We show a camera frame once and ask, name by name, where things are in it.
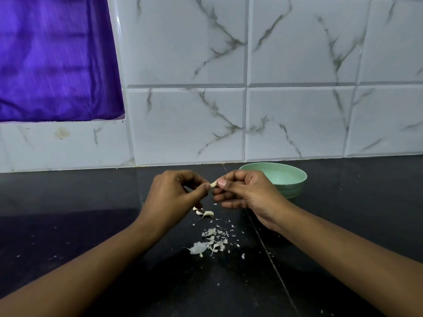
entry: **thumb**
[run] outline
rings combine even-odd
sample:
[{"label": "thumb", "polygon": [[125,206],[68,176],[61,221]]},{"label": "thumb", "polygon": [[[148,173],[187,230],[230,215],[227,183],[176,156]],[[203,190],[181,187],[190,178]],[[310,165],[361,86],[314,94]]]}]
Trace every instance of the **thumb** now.
[{"label": "thumb", "polygon": [[245,197],[245,194],[247,192],[247,186],[242,185],[240,183],[234,182],[234,181],[228,181],[225,179],[219,179],[217,181],[217,184],[220,188],[227,192],[233,192],[234,194],[237,194],[238,196]]},{"label": "thumb", "polygon": [[188,206],[190,208],[194,207],[196,204],[200,202],[201,199],[203,199],[210,190],[210,184],[208,182],[203,183],[197,187],[194,191],[190,192],[189,194],[185,195],[185,198],[187,200]]}]

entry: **left hand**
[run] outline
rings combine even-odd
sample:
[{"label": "left hand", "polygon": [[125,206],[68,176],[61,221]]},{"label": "left hand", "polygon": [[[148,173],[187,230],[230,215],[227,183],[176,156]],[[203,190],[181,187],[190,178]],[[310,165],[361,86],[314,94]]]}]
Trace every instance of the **left hand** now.
[{"label": "left hand", "polygon": [[[188,192],[184,186],[193,189]],[[134,224],[166,234],[200,200],[207,196],[210,184],[191,170],[166,170],[154,178],[144,207]]]}]

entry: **hand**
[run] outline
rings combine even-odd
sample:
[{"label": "hand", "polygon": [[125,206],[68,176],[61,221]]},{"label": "hand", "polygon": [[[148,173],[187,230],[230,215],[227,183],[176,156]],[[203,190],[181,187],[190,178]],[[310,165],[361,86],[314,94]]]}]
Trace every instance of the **hand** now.
[{"label": "hand", "polygon": [[[188,192],[184,186],[193,189]],[[154,178],[147,200],[135,224],[142,224],[159,237],[166,234],[207,196],[210,184],[191,170],[166,170]]]},{"label": "hand", "polygon": [[279,232],[277,218],[291,203],[261,171],[234,170],[217,180],[215,202],[224,208],[250,208],[267,228]]}]

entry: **bowl rim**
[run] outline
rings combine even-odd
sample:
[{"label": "bowl rim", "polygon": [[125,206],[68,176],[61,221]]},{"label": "bowl rim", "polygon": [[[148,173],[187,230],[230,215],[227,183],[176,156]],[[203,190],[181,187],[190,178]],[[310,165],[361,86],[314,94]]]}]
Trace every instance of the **bowl rim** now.
[{"label": "bowl rim", "polygon": [[285,185],[275,185],[275,186],[288,186],[288,185],[297,185],[297,184],[299,184],[299,183],[303,183],[304,181],[306,181],[307,180],[307,173],[304,171],[304,170],[302,170],[302,169],[299,169],[299,168],[297,168],[297,167],[294,167],[294,166],[290,166],[290,165],[288,165],[288,164],[280,164],[279,162],[251,162],[251,163],[249,163],[249,164],[244,164],[244,165],[242,165],[241,167],[240,167],[240,169],[243,169],[243,167],[245,167],[245,166],[248,166],[248,165],[251,165],[251,164],[278,164],[278,165],[281,165],[281,166],[284,166],[284,167],[288,167],[288,168],[295,168],[295,169],[297,169],[297,170],[299,170],[300,172],[302,172],[304,175],[305,175],[305,178],[304,178],[304,180],[301,180],[301,181],[297,181],[297,182],[294,182],[294,183],[287,183],[287,184],[285,184]]}]

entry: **fingernail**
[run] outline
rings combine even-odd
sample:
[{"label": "fingernail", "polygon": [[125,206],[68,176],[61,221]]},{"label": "fingernail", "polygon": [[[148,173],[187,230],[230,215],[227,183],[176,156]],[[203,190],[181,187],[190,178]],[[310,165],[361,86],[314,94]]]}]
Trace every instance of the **fingernail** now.
[{"label": "fingernail", "polygon": [[219,185],[220,188],[223,188],[226,185],[226,180],[225,179],[219,179],[217,181],[217,184]]}]

